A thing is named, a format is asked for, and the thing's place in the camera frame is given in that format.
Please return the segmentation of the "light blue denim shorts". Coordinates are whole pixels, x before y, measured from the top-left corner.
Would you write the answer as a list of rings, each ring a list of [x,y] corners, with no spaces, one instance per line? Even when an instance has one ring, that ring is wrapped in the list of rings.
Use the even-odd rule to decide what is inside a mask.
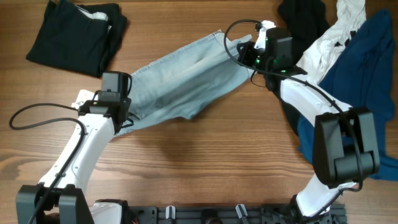
[[[238,44],[220,30],[188,44],[132,73],[129,112],[134,124],[120,135],[174,118],[192,119],[212,101],[235,90],[251,76],[238,65]]]

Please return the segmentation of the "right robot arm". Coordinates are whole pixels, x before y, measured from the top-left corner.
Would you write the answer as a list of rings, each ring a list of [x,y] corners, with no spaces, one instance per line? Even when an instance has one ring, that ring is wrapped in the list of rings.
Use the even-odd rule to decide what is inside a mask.
[[[255,42],[238,46],[238,63],[263,75],[265,88],[307,118],[314,128],[314,175],[279,215],[287,223],[334,222],[332,204],[345,192],[359,192],[379,170],[373,114],[334,99],[292,62],[287,29],[255,21]]]

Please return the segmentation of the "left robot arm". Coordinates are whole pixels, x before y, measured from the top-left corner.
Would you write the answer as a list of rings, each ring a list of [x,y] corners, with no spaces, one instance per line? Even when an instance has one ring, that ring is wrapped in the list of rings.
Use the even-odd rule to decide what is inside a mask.
[[[99,200],[88,206],[85,191],[95,165],[129,118],[132,77],[105,72],[101,89],[80,90],[69,107],[78,113],[76,128],[51,169],[35,185],[23,185],[16,195],[19,223],[129,223],[125,200]]]

